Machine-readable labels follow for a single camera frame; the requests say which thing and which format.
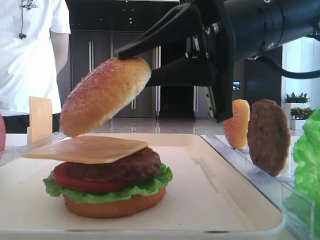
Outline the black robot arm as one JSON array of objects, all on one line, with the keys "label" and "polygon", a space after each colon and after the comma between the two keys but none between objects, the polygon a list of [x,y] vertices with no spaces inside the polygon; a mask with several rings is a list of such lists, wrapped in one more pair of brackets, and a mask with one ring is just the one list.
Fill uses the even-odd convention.
[{"label": "black robot arm", "polygon": [[185,56],[155,69],[147,85],[206,87],[210,116],[222,122],[233,115],[237,60],[261,61],[291,79],[319,77],[319,71],[284,70],[263,56],[265,51],[302,37],[320,37],[317,0],[189,0],[173,7],[115,55],[127,59],[186,39]]}]

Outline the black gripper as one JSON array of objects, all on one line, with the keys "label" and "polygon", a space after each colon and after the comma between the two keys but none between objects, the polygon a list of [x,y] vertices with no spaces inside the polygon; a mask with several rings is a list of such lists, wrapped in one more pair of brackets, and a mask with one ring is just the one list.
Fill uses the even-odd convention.
[{"label": "black gripper", "polygon": [[152,70],[147,87],[206,87],[212,118],[232,117],[235,36],[222,0],[189,0],[169,10],[143,35],[116,49],[127,59],[171,42],[187,39],[186,57]]}]

